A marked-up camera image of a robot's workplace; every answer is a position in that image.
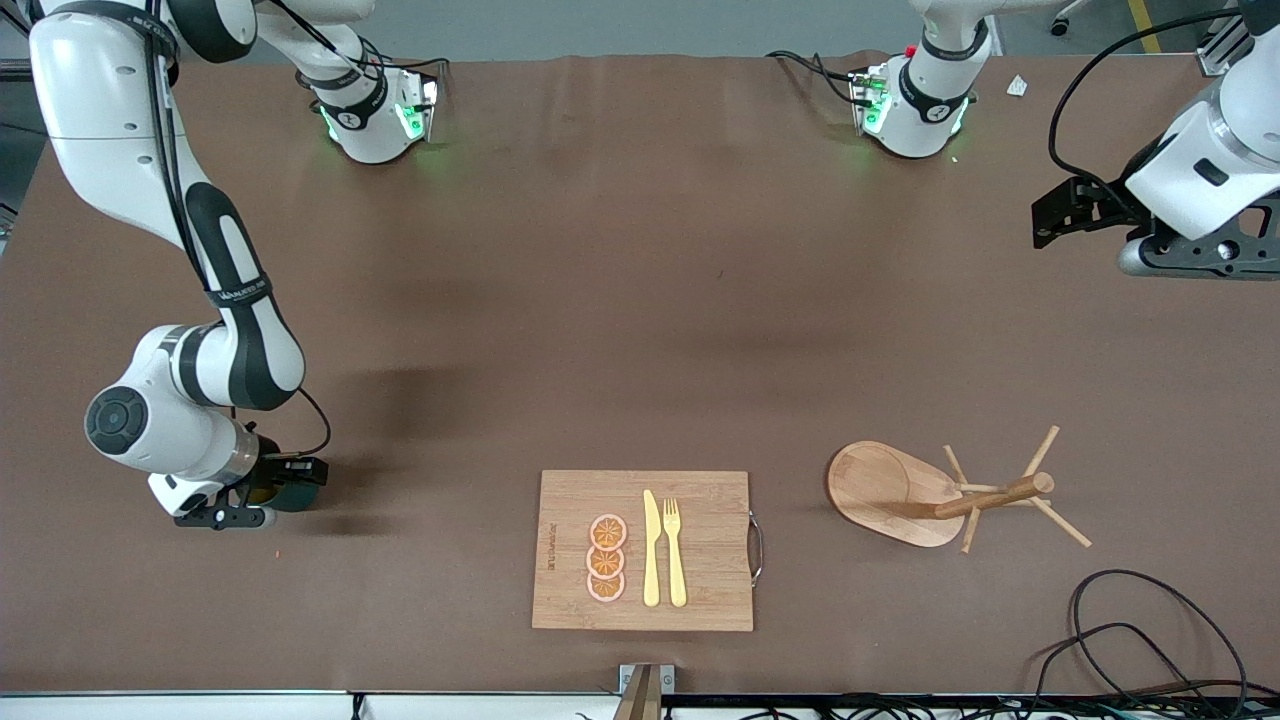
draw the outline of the metal handle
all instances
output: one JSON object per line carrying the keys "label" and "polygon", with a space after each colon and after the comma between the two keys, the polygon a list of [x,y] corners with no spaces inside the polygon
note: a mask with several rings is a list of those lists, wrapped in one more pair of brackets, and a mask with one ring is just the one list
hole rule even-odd
{"label": "metal handle", "polygon": [[[748,532],[755,530],[755,573],[751,573],[751,588],[755,588],[755,583],[760,582],[760,573],[764,571],[764,530],[760,529],[760,524],[755,520],[755,512],[748,510],[746,520],[751,524]],[[748,568],[750,568],[750,559],[748,559]]]}

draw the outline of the table surface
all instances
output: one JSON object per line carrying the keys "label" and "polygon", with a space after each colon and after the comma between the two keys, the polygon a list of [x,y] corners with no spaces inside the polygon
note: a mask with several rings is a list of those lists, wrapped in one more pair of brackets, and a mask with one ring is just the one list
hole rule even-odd
{"label": "table surface", "polygon": [[[0,263],[0,688],[595,691],[663,661],[690,692],[1027,691],[1075,583],[1110,566],[1199,601],[1274,684],[1277,291],[1128,278],[1120,232],[1032,249],[1082,63],[993,60],[919,161],[773,60],[460,64],[438,142],[385,167],[326,141],[289,68],[184,69],[196,154],[333,419],[330,486],[268,532],[179,530],[90,447],[83,410],[137,340],[214,314],[180,252],[76,199],[46,152]],[[1119,172],[1199,85],[1187,58],[1108,61],[1064,155]],[[250,419],[285,447],[320,433],[301,400]],[[1092,550],[1021,509],[984,516],[970,556],[910,547],[824,495],[854,441],[942,468],[950,443],[998,483],[1053,423],[1053,506]],[[544,469],[749,471],[756,630],[531,629]],[[1085,602],[1121,618],[1231,675],[1151,591]],[[1165,679],[1137,643],[1098,653]],[[1074,661],[1048,687],[1102,689]]]}

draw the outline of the orange slice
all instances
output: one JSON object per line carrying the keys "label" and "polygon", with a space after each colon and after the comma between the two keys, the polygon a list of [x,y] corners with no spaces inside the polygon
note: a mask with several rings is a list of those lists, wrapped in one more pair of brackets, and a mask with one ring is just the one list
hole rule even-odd
{"label": "orange slice", "polygon": [[591,544],[599,550],[618,550],[627,539],[627,524],[617,515],[600,515],[591,523]]}
{"label": "orange slice", "polygon": [[621,550],[600,550],[593,546],[586,551],[586,571],[593,578],[602,580],[617,578],[622,573],[623,565],[626,565],[626,557],[622,556]]}
{"label": "orange slice", "polygon": [[591,597],[599,600],[600,602],[613,602],[614,600],[622,597],[622,591],[625,591],[626,587],[626,575],[618,575],[617,578],[609,578],[608,580],[591,577],[586,578],[586,592],[591,593]]}

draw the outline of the gray floor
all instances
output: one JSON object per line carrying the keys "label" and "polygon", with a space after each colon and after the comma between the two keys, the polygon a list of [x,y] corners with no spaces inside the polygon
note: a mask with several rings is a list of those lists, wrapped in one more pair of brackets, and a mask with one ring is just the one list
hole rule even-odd
{"label": "gray floor", "polygon": [[[1220,8],[1221,0],[1148,5],[1158,23]],[[1055,12],[1002,17],[1005,53],[1092,54],[1134,29],[1123,0],[1096,0],[1073,18],[1064,37],[1048,32]],[[905,0],[381,0],[357,29],[392,55],[444,55],[458,61],[611,54],[755,56],[778,49],[845,55],[861,49],[900,51],[919,38],[920,18]],[[1198,37],[1189,29],[1162,36],[1161,42],[1166,51],[1185,51]],[[26,55],[24,38],[0,23],[0,58]],[[283,58],[260,44],[244,61]],[[29,85],[0,83],[0,122],[44,128]],[[0,127],[0,202],[20,209],[42,147],[38,135]]]}

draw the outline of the knife blade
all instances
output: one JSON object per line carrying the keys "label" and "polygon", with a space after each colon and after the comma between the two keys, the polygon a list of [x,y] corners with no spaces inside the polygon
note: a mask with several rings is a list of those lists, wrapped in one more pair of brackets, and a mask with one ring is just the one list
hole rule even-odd
{"label": "knife blade", "polygon": [[658,597],[658,538],[662,537],[662,515],[658,514],[658,502],[653,498],[652,491],[644,491],[644,603],[657,607]]}

